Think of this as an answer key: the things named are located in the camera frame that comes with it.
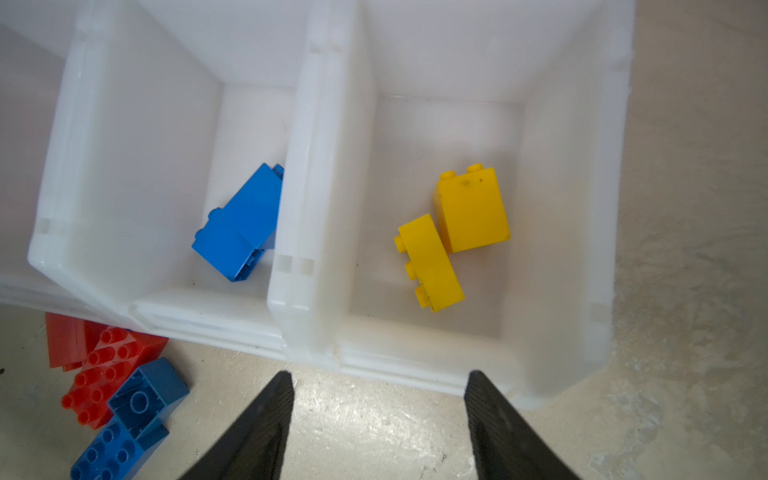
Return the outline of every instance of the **lego duplo brick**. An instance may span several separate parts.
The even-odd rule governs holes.
[[[419,280],[416,298],[422,307],[429,306],[437,312],[464,300],[448,254],[428,214],[408,222],[399,229],[395,245],[400,253],[408,252],[410,261],[406,272],[411,280]]]
[[[160,356],[168,339],[121,328],[106,329],[74,385],[61,399],[61,406],[72,409],[80,425],[98,429],[112,418],[108,400],[134,370]]]
[[[46,313],[45,330],[51,368],[63,367],[65,372],[80,368],[88,354],[96,348],[101,332],[106,329],[107,326],[101,323]]]
[[[230,282],[245,280],[273,247],[282,188],[283,168],[262,164],[224,208],[208,214],[192,248]]]
[[[189,392],[174,367],[157,359],[138,367],[108,404],[131,438],[138,439],[162,425]]]
[[[509,240],[509,223],[493,168],[476,164],[464,175],[445,172],[432,200],[446,252]]]
[[[109,422],[72,466],[71,480],[129,480],[168,436],[162,425],[133,439],[119,422]]]

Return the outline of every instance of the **square yellow block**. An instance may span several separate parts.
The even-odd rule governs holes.
[[[494,169],[476,164],[464,175],[445,172],[432,201],[448,253],[509,240],[509,223]]]
[[[427,214],[398,229],[395,245],[400,253],[408,252],[411,261],[406,272],[411,280],[418,279],[416,289],[419,305],[430,306],[437,312],[464,300],[464,292],[458,284],[451,261],[437,234],[432,217]]]

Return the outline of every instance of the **blue lego brick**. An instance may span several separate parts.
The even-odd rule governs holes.
[[[192,248],[230,282],[245,280],[274,246],[284,169],[266,164],[224,206],[210,212]]]
[[[190,392],[165,358],[136,369],[112,398],[109,408],[132,439],[153,432]]]
[[[168,436],[162,425],[134,440],[112,420],[88,446],[69,472],[71,480],[129,480]]]

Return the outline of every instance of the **red block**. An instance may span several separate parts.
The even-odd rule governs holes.
[[[61,366],[65,372],[79,368],[96,347],[101,332],[106,328],[106,325],[73,316],[46,313],[45,329],[48,332],[48,361],[51,368]]]
[[[107,400],[138,366],[156,360],[166,343],[168,339],[161,336],[106,329],[69,393],[61,398],[61,406],[74,410],[80,425],[102,427],[112,418]]]

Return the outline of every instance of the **gray floor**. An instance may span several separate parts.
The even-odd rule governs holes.
[[[614,357],[525,414],[583,478],[768,472],[768,2],[638,0]],[[0,307],[0,478],[66,478],[94,433],[58,405],[41,313]],[[192,393],[136,478],[176,478],[279,369],[283,479],[476,478],[459,397],[171,341]]]

